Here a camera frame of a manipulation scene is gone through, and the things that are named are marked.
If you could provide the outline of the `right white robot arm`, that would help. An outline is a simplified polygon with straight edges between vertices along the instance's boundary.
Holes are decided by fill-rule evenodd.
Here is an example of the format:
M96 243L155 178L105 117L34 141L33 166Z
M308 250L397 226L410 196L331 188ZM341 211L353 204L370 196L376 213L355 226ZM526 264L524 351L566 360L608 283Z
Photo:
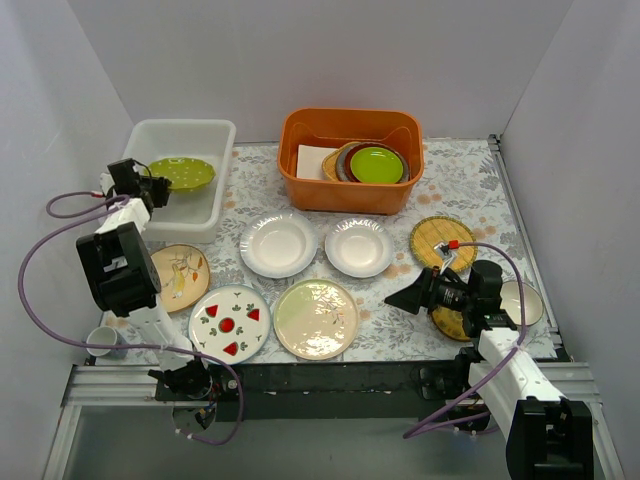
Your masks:
M462 316L473 349L452 373L464 397L480 395L506 439L513 479L591 479L594 476L592 416L582 401L568 399L521 348L522 327L502 307L501 267L475 261L462 281L449 269L426 268L385 304L416 314L439 307Z

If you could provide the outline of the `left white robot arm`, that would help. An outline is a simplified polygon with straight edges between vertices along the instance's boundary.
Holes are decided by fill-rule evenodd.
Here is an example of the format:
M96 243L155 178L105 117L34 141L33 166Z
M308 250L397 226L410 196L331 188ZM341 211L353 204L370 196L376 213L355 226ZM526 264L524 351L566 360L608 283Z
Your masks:
M200 400L211 392L213 377L162 306L160 277L142 239L153 210L168 203L170 181L138 172L139 165L129 158L108 166L113 185L107 196L115 210L76 248L97 306L126 319L142 343L154 347L159 368L149 375Z

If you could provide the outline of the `green polka dot plate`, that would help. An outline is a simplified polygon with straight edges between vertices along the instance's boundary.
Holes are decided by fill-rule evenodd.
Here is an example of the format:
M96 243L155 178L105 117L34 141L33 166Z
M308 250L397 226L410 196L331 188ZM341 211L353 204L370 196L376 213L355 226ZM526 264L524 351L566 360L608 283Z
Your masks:
M169 180L169 191L186 193L208 186L216 177L208 162L192 157L167 157L149 164L154 177Z

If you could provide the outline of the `pale green cream plate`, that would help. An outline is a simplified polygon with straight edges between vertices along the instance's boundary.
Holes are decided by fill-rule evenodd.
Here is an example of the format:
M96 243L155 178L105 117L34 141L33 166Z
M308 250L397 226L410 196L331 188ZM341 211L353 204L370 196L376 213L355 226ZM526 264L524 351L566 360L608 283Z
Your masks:
M343 286L326 279L292 285L273 310L278 340L304 360L328 360L342 354L354 341L359 323L354 298Z

